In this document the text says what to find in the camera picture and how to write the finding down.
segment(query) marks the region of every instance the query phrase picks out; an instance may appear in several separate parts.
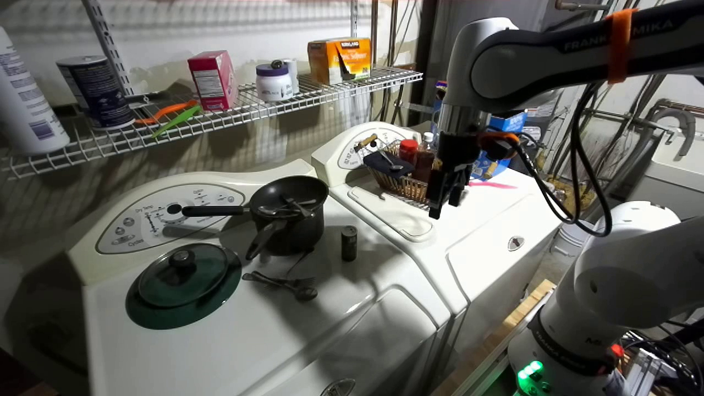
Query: wire shelf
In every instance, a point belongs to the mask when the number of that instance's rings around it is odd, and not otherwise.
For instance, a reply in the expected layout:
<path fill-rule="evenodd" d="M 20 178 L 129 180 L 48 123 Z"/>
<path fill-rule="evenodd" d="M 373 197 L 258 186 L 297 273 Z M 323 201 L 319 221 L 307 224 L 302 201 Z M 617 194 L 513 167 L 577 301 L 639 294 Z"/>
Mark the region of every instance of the wire shelf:
<path fill-rule="evenodd" d="M 348 82 L 339 85 L 325 85 L 317 90 L 300 93 L 290 101 L 281 103 L 264 103 L 258 98 L 254 89 L 239 89 L 237 108 L 226 113 L 206 113 L 196 117 L 193 120 L 169 129 L 163 137 L 153 137 L 157 129 L 163 123 L 157 126 L 143 126 L 143 128 L 120 128 L 120 129 L 99 129 L 99 128 L 85 128 L 85 120 L 69 123 L 65 133 L 73 135 L 73 140 L 56 152 L 48 153 L 34 153 L 34 157 L 17 157 L 11 152 L 0 152 L 0 170 L 6 174 L 9 180 L 28 178 L 38 174 L 48 174 L 75 164 L 85 164 L 92 161 L 120 157 L 128 152 L 148 149 L 153 145 L 164 145 L 172 140 L 182 140 L 188 137 L 199 137 L 226 128 L 236 128 L 242 123 L 251 123 L 258 119 L 270 119 L 314 106 L 334 103 L 341 93 L 349 93 L 351 97 L 357 93 L 378 93 L 378 90 L 396 90 L 401 85 L 419 82 L 423 73 L 416 71 L 401 71 L 401 68 L 382 68 L 371 71 L 369 79 L 362 82 Z"/>

